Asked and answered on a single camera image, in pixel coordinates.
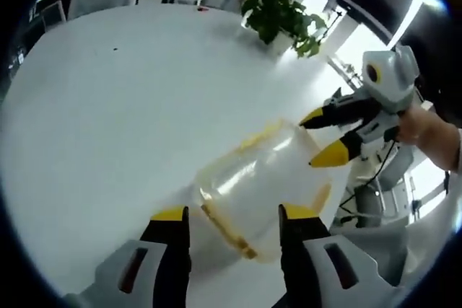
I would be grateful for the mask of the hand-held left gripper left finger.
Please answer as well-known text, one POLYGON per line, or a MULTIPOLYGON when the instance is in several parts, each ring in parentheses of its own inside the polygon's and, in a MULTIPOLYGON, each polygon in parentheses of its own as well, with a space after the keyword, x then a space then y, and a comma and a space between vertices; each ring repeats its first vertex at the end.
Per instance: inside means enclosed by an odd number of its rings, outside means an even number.
POLYGON ((95 271, 82 292, 85 307, 185 307, 191 273, 189 210, 176 206, 151 217, 95 271))

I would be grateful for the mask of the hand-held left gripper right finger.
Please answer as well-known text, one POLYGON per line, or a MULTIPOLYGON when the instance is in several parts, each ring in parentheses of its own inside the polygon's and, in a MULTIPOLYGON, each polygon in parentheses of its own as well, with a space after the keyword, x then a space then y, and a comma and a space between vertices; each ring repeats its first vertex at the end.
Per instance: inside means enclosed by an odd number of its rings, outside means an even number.
POLYGON ((289 307, 389 307, 397 288, 377 262, 313 210, 279 205, 281 268, 289 307))

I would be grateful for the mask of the person's right hand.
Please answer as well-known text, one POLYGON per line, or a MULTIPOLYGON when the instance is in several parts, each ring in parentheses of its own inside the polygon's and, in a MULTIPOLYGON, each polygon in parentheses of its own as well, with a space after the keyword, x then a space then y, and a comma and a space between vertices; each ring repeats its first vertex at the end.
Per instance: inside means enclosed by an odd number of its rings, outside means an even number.
POLYGON ((458 171, 461 132, 438 114, 411 106, 399 115, 396 139, 416 146, 440 169, 458 171))

